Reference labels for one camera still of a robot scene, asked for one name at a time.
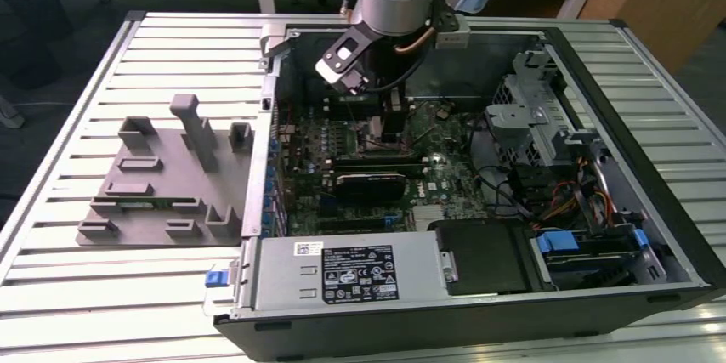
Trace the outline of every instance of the aluminum profile table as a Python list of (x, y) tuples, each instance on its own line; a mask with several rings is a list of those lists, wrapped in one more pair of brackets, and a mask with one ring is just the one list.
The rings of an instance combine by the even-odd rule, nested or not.
[[(167, 103), (195, 92), (212, 126), (255, 124), (265, 83), (264, 25), (339, 24), (324, 15), (147, 14), (127, 21), (0, 233), (0, 360), (244, 362), (201, 303), (204, 273), (235, 247), (78, 247), (121, 144), (127, 115), (180, 127)], [(626, 28), (607, 21), (472, 19), (472, 26), (558, 26), (718, 255), (726, 258), (726, 139)], [(584, 110), (574, 104), (575, 111)], [(336, 360), (722, 361), (722, 300), (662, 313), (608, 335)]]

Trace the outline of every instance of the motherboard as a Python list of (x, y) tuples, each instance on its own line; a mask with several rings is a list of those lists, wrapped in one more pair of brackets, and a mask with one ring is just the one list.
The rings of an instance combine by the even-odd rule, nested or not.
[[(356, 120), (352, 114), (348, 120), (331, 119), (327, 114), (313, 109), (300, 115), (288, 112), (288, 124), (279, 128), (285, 235), (415, 231), (425, 229), (428, 219), (487, 217), (466, 149), (471, 113), (458, 113), (445, 101), (412, 102), (404, 132), (393, 144), (369, 137), (369, 121)], [(361, 196), (344, 200), (329, 188), (331, 179), (340, 179), (343, 173), (387, 177), (392, 185), (367, 191), (365, 181), (357, 186), (357, 180), (351, 180)], [(389, 190), (403, 194), (385, 197)]]

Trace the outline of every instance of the blue drive latch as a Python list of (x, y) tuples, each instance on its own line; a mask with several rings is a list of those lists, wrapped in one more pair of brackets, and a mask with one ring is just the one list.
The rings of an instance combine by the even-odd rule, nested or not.
[(632, 231), (632, 235), (635, 235), (635, 241), (638, 242), (639, 249), (642, 250), (650, 245), (650, 240), (647, 239), (646, 232), (643, 229), (635, 229)]
[(548, 231), (536, 237), (536, 245), (543, 254), (552, 251), (578, 251), (575, 235), (570, 231)]

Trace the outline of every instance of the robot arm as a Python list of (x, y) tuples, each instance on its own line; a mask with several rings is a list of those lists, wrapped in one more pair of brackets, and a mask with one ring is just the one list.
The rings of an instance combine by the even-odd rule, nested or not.
[[(445, 0), (467, 12), (487, 0)], [(443, 0), (359, 0), (359, 22), (327, 50), (315, 69), (341, 92), (384, 92), (401, 85), (423, 61), (436, 32), (458, 30)]]

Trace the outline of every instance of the power supply label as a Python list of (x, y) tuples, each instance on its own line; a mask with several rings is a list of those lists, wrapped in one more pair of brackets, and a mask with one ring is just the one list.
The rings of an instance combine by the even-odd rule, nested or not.
[(321, 287), (329, 305), (396, 300), (392, 246), (323, 249)]

